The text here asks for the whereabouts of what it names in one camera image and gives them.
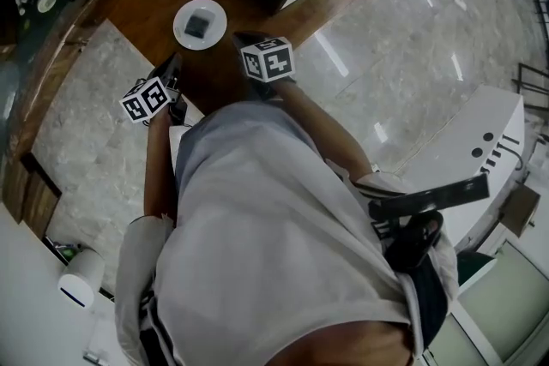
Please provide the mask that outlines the white round plate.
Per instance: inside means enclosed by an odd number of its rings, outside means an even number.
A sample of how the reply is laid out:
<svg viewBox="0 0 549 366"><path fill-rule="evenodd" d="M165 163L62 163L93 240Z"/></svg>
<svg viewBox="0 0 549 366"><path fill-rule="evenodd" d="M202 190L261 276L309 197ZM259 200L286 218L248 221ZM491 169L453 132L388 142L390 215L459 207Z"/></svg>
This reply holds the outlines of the white round plate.
<svg viewBox="0 0 549 366"><path fill-rule="evenodd" d="M203 39L186 35L184 28L187 20L193 14L207 16L211 25ZM185 49L203 51L221 41L227 29L225 10L213 0L192 0L182 6L175 14L172 30L177 42Z"/></svg>

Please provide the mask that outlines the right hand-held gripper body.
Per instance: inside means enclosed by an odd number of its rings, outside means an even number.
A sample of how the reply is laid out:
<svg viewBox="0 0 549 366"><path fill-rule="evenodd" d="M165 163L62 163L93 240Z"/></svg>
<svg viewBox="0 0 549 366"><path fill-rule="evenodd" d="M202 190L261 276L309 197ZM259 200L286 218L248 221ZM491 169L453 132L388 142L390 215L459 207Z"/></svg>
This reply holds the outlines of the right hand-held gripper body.
<svg viewBox="0 0 549 366"><path fill-rule="evenodd" d="M271 87L274 82L293 82L293 47L284 37L268 37L262 43L242 48L240 60L244 74L261 100L276 96L276 91Z"/></svg>

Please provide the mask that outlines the person's left forearm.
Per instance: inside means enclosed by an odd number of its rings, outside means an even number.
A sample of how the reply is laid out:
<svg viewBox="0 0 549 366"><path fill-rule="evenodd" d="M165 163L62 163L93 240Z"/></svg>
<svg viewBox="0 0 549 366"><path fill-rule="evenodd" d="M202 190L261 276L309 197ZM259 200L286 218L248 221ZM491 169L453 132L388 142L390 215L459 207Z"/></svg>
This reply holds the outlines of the person's left forearm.
<svg viewBox="0 0 549 366"><path fill-rule="evenodd" d="M169 130L172 120L164 108L148 125L143 213L177 220L178 190L172 168Z"/></svg>

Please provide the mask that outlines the person's right forearm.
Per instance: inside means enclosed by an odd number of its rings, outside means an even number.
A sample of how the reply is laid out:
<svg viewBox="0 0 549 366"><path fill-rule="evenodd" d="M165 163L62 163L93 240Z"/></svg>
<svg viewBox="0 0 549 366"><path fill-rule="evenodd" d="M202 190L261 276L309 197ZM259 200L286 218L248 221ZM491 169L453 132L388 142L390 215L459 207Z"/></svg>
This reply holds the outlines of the person's right forearm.
<svg viewBox="0 0 549 366"><path fill-rule="evenodd" d="M275 81L271 87L280 96L285 111L310 136L324 159L347 171L352 182L373 173L360 144L296 83Z"/></svg>

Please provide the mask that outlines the dark green seat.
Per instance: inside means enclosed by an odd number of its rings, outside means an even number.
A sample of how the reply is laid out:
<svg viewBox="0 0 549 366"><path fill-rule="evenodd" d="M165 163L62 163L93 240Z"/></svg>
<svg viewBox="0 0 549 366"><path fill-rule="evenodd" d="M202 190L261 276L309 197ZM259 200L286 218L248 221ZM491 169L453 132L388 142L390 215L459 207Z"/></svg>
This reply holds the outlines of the dark green seat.
<svg viewBox="0 0 549 366"><path fill-rule="evenodd" d="M476 251L462 251L457 255L458 282L465 291L497 264L497 259Z"/></svg>

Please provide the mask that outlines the black metal rack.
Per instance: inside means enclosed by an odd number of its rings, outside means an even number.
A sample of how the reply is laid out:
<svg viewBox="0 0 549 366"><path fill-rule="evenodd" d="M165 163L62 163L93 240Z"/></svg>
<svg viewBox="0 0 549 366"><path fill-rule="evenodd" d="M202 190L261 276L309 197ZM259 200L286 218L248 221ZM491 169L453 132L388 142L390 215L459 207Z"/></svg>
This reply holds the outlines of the black metal rack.
<svg viewBox="0 0 549 366"><path fill-rule="evenodd" d="M525 63L518 63L516 78L511 80L522 96L527 111L549 118L549 74Z"/></svg>

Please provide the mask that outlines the person's neck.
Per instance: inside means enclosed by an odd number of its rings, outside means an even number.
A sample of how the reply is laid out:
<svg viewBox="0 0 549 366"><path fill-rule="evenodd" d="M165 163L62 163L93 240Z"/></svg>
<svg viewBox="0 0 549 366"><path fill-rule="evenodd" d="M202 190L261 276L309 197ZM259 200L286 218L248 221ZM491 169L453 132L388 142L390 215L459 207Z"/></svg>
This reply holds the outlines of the person's neck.
<svg viewBox="0 0 549 366"><path fill-rule="evenodd" d="M309 333L265 366L412 366L413 335L405 324L356 321Z"/></svg>

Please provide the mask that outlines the black flat bar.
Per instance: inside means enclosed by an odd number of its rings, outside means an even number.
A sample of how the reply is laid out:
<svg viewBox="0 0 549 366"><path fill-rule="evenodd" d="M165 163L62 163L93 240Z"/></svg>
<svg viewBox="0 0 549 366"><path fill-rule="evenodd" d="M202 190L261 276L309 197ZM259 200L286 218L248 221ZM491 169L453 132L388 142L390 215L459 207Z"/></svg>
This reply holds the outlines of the black flat bar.
<svg viewBox="0 0 549 366"><path fill-rule="evenodd" d="M488 178L485 173L481 173L441 187L371 201L369 214L375 221L386 221L458 207L489 197Z"/></svg>

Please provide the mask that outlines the brown cardboard box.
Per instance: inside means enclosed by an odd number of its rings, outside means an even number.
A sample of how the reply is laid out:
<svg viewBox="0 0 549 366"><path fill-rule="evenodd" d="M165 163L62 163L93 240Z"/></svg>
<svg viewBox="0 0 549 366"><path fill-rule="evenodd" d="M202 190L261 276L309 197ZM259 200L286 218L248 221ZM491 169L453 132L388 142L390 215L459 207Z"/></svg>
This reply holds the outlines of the brown cardboard box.
<svg viewBox="0 0 549 366"><path fill-rule="evenodd" d="M499 223L518 238L529 227L535 226L533 217L540 203L540 195L525 184L520 184L508 195L499 210Z"/></svg>

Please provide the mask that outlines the person's grey shirt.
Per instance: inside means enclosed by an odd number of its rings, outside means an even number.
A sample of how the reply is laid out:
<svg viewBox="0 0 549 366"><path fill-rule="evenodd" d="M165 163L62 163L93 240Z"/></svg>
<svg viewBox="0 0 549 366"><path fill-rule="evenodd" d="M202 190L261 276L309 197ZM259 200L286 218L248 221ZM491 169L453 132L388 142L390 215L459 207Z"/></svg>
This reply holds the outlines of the person's grey shirt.
<svg viewBox="0 0 549 366"><path fill-rule="evenodd" d="M385 259L364 190L406 191L375 172L352 183L282 109L229 105L172 156L177 220L143 216L120 249L115 322L131 366L265 366L316 330L405 324L413 360L459 291L441 236L416 273Z"/></svg>

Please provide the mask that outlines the white cylindrical bin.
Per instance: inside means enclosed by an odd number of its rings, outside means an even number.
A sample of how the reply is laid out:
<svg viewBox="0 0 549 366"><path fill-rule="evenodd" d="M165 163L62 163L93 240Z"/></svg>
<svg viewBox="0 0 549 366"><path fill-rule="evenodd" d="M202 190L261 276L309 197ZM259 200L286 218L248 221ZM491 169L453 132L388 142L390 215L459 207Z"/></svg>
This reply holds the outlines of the white cylindrical bin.
<svg viewBox="0 0 549 366"><path fill-rule="evenodd" d="M63 297L82 309L89 309L99 293L106 263L93 249L83 249L63 270L57 289Z"/></svg>

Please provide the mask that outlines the white rounded machine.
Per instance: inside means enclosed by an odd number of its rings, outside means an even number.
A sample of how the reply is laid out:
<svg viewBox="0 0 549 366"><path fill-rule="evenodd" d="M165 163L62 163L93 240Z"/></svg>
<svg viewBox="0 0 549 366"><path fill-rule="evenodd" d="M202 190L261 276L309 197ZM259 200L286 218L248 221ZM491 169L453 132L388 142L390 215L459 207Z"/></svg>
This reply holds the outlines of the white rounded machine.
<svg viewBox="0 0 549 366"><path fill-rule="evenodd" d="M469 235L520 164L524 135L523 97L482 85L399 170L416 190L487 175L489 198L443 211L453 246Z"/></svg>

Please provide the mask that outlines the dark square object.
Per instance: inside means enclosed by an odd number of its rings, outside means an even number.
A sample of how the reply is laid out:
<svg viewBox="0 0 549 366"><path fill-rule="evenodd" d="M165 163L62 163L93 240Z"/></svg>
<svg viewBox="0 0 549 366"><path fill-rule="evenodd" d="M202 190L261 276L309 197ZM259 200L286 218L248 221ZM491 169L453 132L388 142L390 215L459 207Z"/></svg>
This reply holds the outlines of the dark square object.
<svg viewBox="0 0 549 366"><path fill-rule="evenodd" d="M186 22L184 33L197 39L203 39L210 28L211 21L207 16L193 14Z"/></svg>

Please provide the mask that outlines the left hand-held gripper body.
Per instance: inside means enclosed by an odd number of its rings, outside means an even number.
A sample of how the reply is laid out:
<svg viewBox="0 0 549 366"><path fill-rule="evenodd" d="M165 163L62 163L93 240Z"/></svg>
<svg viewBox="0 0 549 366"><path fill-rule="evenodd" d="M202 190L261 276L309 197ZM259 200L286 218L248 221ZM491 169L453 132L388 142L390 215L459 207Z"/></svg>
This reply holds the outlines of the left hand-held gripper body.
<svg viewBox="0 0 549 366"><path fill-rule="evenodd" d="M174 125L184 125L188 109L176 77L168 80L158 76L140 79L119 103L132 123L143 124L148 124L151 118L166 108Z"/></svg>

